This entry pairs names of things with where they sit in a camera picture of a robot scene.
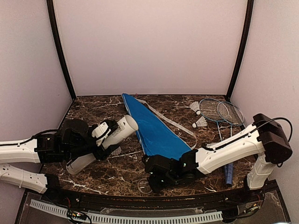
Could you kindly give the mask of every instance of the black frame pole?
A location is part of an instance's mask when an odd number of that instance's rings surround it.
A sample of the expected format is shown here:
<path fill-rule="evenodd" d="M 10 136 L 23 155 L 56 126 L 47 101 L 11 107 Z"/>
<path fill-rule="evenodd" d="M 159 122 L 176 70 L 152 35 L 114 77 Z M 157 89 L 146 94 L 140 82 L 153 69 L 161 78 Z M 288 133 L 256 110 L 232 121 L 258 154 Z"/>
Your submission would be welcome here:
<path fill-rule="evenodd" d="M 48 6 L 49 19 L 50 19 L 51 28 L 52 28 L 52 34 L 53 34 L 53 38 L 54 38 L 54 42 L 55 42 L 55 46 L 56 46 L 56 51 L 57 51 L 58 58 L 60 61 L 60 66 L 61 66 L 62 72 L 64 74 L 64 79 L 65 79 L 67 88 L 69 89 L 71 98 L 72 98 L 72 100 L 74 100 L 74 99 L 76 99 L 76 93 L 75 93 L 74 87 L 71 83 L 71 77 L 70 77 L 69 71 L 66 66 L 64 52 L 62 50 L 62 45 L 60 42 L 53 0 L 47 0 L 47 6 Z"/>
<path fill-rule="evenodd" d="M 239 51 L 238 51 L 238 56 L 237 56 L 237 59 L 235 62 L 235 68 L 233 71 L 232 78 L 230 80 L 228 91 L 226 93 L 227 100 L 230 100 L 230 98 L 233 94 L 235 83 L 237 81 L 238 74 L 240 71 L 240 67 L 241 67 L 241 63 L 242 63 L 242 59 L 243 59 L 244 51 L 245 51 L 245 47 L 246 47 L 246 42 L 247 42 L 247 38 L 248 38 L 249 28 L 250 28 L 251 16 L 252 16 L 252 11 L 253 11 L 253 3 L 254 3 L 254 0 L 247 1 L 246 15 L 245 15 L 244 27 L 243 27 L 240 47 L 239 47 Z"/>

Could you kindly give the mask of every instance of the blue racket handle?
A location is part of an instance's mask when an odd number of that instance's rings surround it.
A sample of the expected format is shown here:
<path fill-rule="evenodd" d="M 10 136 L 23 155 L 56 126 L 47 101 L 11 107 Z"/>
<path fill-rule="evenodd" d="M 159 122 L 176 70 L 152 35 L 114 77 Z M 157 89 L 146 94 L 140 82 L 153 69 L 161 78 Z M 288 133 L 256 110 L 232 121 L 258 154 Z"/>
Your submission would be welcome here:
<path fill-rule="evenodd" d="M 225 183 L 228 187 L 233 185 L 233 171 L 234 171 L 234 163 L 231 162 L 224 166 L 225 169 Z"/>

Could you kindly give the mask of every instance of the black cable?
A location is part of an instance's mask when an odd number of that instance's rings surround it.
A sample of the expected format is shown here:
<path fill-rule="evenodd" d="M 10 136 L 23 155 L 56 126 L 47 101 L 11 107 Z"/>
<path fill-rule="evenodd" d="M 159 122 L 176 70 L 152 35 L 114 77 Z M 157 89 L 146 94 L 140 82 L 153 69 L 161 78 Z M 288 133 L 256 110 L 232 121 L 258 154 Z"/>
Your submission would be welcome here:
<path fill-rule="evenodd" d="M 292 126 L 292 123 L 291 123 L 287 118 L 278 117 L 278 118 L 270 119 L 270 120 L 266 121 L 265 123 L 261 124 L 259 127 L 256 127 L 255 129 L 253 129 L 253 130 L 250 131 L 249 133 L 252 134 L 252 133 L 255 132 L 256 130 L 258 130 L 258 129 L 260 129 L 261 127 L 263 127 L 264 125 L 266 125 L 266 124 L 268 124 L 268 123 L 270 123 L 270 122 L 272 122 L 272 121 L 275 121 L 275 120 L 285 120 L 285 121 L 287 121 L 287 122 L 289 123 L 290 128 L 291 128 L 290 136 L 289 136 L 289 139 L 288 139 L 288 142 L 289 142 L 289 141 L 291 140 L 291 138 L 292 138 L 293 126 Z M 216 147 L 215 150 L 221 149 L 221 148 L 223 148 L 223 147 L 225 147 L 225 146 L 228 146 L 228 145 L 234 143 L 235 141 L 238 141 L 238 140 L 240 140 L 240 139 L 242 139 L 242 138 L 245 138 L 246 136 L 249 135 L 249 133 L 246 133 L 246 134 L 244 134 L 244 135 L 242 135 L 242 136 L 240 136 L 240 137 L 238 137 L 238 138 L 236 138 L 236 139 L 234 139 L 234 140 L 229 141 L 228 143 L 225 143 L 225 144 L 223 144 L 223 145 L 221 145 L 221 146 L 219 146 L 219 147 Z M 214 151 L 212 148 L 207 148 L 207 147 L 205 147 L 204 149 L 205 149 L 205 150 L 209 150 L 209 151 Z"/>
<path fill-rule="evenodd" d="M 266 199 L 266 193 L 265 193 L 265 187 L 263 186 L 263 201 L 262 201 L 262 204 L 261 204 L 261 206 L 259 207 L 259 209 L 254 210 L 251 214 L 249 214 L 249 215 L 247 215 L 247 216 L 244 216 L 244 214 L 240 214 L 240 215 L 238 215 L 238 216 L 234 216 L 234 217 L 223 217 L 223 219 L 241 219 L 241 218 L 248 218 L 248 217 L 250 217 L 250 216 L 256 214 L 257 211 L 259 211 L 259 210 L 262 208 L 263 203 L 265 202 L 265 199 Z"/>
<path fill-rule="evenodd" d="M 62 204 L 57 204 L 57 203 L 53 202 L 51 199 L 49 199 L 49 197 L 47 197 L 47 196 L 45 196 L 45 197 L 46 197 L 51 203 L 53 203 L 54 205 L 56 205 L 57 207 L 65 208 L 65 209 L 67 209 L 67 210 L 69 210 L 69 211 L 74 211 L 74 212 L 78 212 L 78 213 L 81 213 L 81 214 L 85 215 L 85 216 L 88 218 L 88 220 L 89 220 L 89 224 L 93 224 L 92 219 L 91 219 L 85 212 L 82 212 L 82 211 L 77 210 L 77 209 L 70 208 L 70 207 L 65 206 L 65 205 L 62 205 Z"/>
<path fill-rule="evenodd" d="M 226 200 L 226 201 L 222 201 L 222 202 L 235 203 L 235 204 L 244 204 L 244 202 L 234 202 L 234 201 L 230 201 L 230 200 Z"/>
<path fill-rule="evenodd" d="M 57 132 L 59 131 L 59 129 L 49 129 L 49 130 L 45 130 L 45 131 L 42 131 L 42 132 L 39 132 L 35 135 L 33 135 L 30 139 L 27 139 L 26 141 L 23 141 L 23 142 L 19 142 L 19 143 L 7 143 L 7 144 L 0 144 L 0 147 L 1 146 L 17 146 L 17 145 L 23 145 L 27 142 L 30 142 L 31 140 L 37 138 L 38 136 L 42 135 L 42 134 L 45 134 L 45 133 L 49 133 L 49 132 Z"/>
<path fill-rule="evenodd" d="M 291 138 L 292 138 L 292 134 L 293 134 L 293 126 L 292 126 L 292 123 L 291 123 L 287 118 L 278 117 L 278 118 L 273 118 L 273 119 L 271 119 L 271 120 L 268 120 L 267 122 L 263 123 L 263 124 L 260 125 L 259 127 L 253 129 L 250 133 L 255 132 L 257 129 L 259 129 L 259 128 L 263 127 L 264 125 L 266 125 L 266 124 L 268 124 L 268 123 L 270 123 L 270 122 L 272 122 L 272 121 L 275 121 L 275 120 L 285 120 L 286 122 L 289 123 L 290 128 L 291 128 L 291 132 L 290 132 L 290 136 L 289 136 L 288 142 L 290 142 L 290 140 L 291 140 Z"/>
<path fill-rule="evenodd" d="M 103 138 L 109 131 L 110 131 L 110 128 L 108 127 L 107 130 L 102 135 L 100 135 L 99 137 L 96 138 L 96 141 Z"/>

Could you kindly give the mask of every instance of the wire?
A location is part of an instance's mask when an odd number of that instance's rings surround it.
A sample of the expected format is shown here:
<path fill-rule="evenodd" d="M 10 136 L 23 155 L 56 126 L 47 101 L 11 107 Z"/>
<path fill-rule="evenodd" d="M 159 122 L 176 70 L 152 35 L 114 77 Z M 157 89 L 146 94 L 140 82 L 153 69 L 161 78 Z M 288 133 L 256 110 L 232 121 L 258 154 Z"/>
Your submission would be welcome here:
<path fill-rule="evenodd" d="M 49 133 L 49 132 L 57 132 L 59 131 L 59 129 L 49 129 L 49 130 L 45 130 L 45 131 L 42 131 L 42 132 L 39 132 L 35 135 L 33 135 L 30 139 L 27 139 L 26 141 L 23 141 L 23 142 L 18 142 L 18 143 L 7 143 L 7 144 L 0 144 L 0 147 L 1 146 L 17 146 L 17 145 L 23 145 L 27 142 L 30 142 L 31 140 L 37 138 L 38 136 L 42 135 L 42 134 L 45 134 L 45 133 Z"/>
<path fill-rule="evenodd" d="M 287 118 L 278 117 L 278 118 L 273 118 L 273 119 L 271 119 L 271 120 L 268 120 L 268 121 L 266 121 L 265 123 L 263 123 L 262 125 L 260 125 L 259 127 L 253 129 L 250 133 L 255 132 L 257 129 L 259 129 L 259 128 L 263 127 L 264 125 L 266 125 L 266 124 L 268 124 L 268 123 L 270 123 L 270 122 L 272 122 L 272 121 L 275 121 L 275 120 L 285 120 L 286 122 L 289 123 L 290 128 L 291 128 L 291 132 L 290 132 L 290 136 L 289 136 L 288 142 L 290 142 L 290 140 L 291 140 L 291 138 L 292 138 L 292 134 L 293 134 L 293 126 L 292 126 L 292 123 L 291 123 Z"/>
<path fill-rule="evenodd" d="M 234 202 L 234 201 L 230 201 L 230 200 L 226 200 L 223 202 L 229 202 L 229 203 L 235 203 L 235 204 L 244 204 L 244 202 Z"/>
<path fill-rule="evenodd" d="M 49 199 L 49 197 L 47 197 L 47 196 L 45 196 L 45 197 L 46 197 L 51 203 L 53 203 L 54 205 L 56 205 L 57 207 L 62 207 L 62 208 L 67 209 L 68 211 L 74 211 L 74 212 L 83 214 L 84 216 L 86 216 L 86 217 L 88 218 L 88 220 L 89 220 L 89 224 L 93 224 L 91 218 L 90 218 L 85 212 L 82 212 L 82 211 L 77 210 L 77 209 L 74 209 L 74 208 L 70 209 L 70 207 L 71 207 L 71 202 L 70 202 L 69 198 L 66 198 L 66 199 L 69 201 L 69 206 L 65 206 L 65 205 L 62 205 L 62 204 L 57 204 L 57 203 L 55 203 L 54 201 L 52 201 L 51 199 Z"/>
<path fill-rule="evenodd" d="M 266 124 L 268 124 L 268 123 L 270 123 L 270 122 L 273 122 L 273 121 L 275 121 L 275 120 L 285 120 L 285 121 L 287 121 L 287 122 L 289 123 L 290 128 L 291 128 L 290 136 L 289 136 L 289 139 L 288 139 L 288 142 L 289 142 L 289 141 L 291 140 L 291 138 L 292 138 L 293 126 L 292 126 L 292 123 L 291 123 L 287 118 L 282 118 L 282 117 L 273 118 L 273 119 L 268 120 L 268 121 L 266 121 L 265 123 L 261 124 L 260 126 L 256 127 L 255 129 L 253 129 L 253 130 L 250 131 L 249 133 L 253 133 L 253 132 L 255 132 L 256 130 L 258 130 L 258 129 L 260 129 L 261 127 L 263 127 L 264 125 L 266 125 Z M 228 143 L 225 143 L 225 144 L 223 144 L 223 145 L 221 145 L 221 146 L 218 146 L 215 150 L 218 150 L 218 149 L 221 149 L 221 148 L 223 148 L 223 147 L 225 147 L 225 146 L 228 146 L 228 145 L 230 145 L 231 143 L 234 143 L 235 141 L 238 141 L 238 140 L 240 140 L 240 139 L 242 139 L 242 138 L 248 136 L 249 133 L 246 133 L 246 134 L 244 134 L 244 135 L 241 135 L 240 137 L 238 137 L 238 138 L 236 138 L 236 139 L 234 139 L 234 140 L 231 140 L 231 141 L 229 141 Z"/>
<path fill-rule="evenodd" d="M 265 187 L 263 186 L 263 201 L 262 201 L 261 206 L 260 206 L 258 209 L 254 210 L 251 214 L 249 214 L 249 215 L 247 215 L 247 216 L 244 216 L 244 214 L 240 214 L 240 215 L 238 215 L 238 216 L 234 216 L 234 217 L 223 217 L 223 219 L 240 219 L 240 218 L 248 218 L 248 217 L 250 217 L 250 216 L 256 214 L 257 211 L 259 211 L 259 210 L 262 208 L 263 203 L 265 202 L 265 199 L 266 199 Z"/>

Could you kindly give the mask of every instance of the racket handle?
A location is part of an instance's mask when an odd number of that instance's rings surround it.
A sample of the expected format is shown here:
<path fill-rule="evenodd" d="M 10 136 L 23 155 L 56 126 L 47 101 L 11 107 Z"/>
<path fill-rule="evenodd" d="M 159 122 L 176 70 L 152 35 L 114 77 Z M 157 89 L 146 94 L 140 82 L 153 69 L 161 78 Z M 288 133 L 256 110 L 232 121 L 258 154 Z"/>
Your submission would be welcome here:
<path fill-rule="evenodd" d="M 218 133 L 219 133 L 220 141 L 222 141 L 222 136 L 221 136 L 219 124 L 218 124 L 218 122 L 216 122 L 216 123 L 217 123 L 217 128 L 218 128 Z"/>
<path fill-rule="evenodd" d="M 233 170 L 234 170 L 234 163 L 231 162 L 225 165 L 226 175 L 225 175 L 225 183 L 228 187 L 233 185 Z"/>

